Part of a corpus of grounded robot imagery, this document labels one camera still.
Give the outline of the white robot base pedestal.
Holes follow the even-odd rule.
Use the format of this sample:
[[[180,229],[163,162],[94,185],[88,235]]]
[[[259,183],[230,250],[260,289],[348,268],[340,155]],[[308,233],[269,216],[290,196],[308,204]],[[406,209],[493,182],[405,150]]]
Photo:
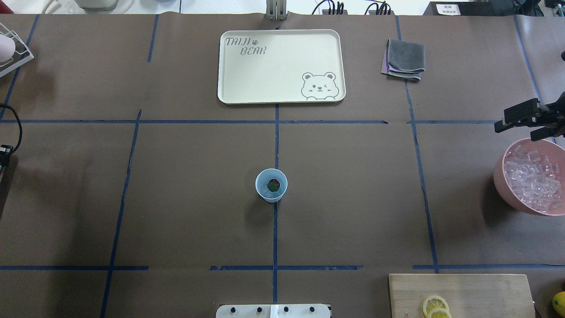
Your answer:
[[[216,318],[331,318],[331,306],[306,304],[232,304],[221,305]]]

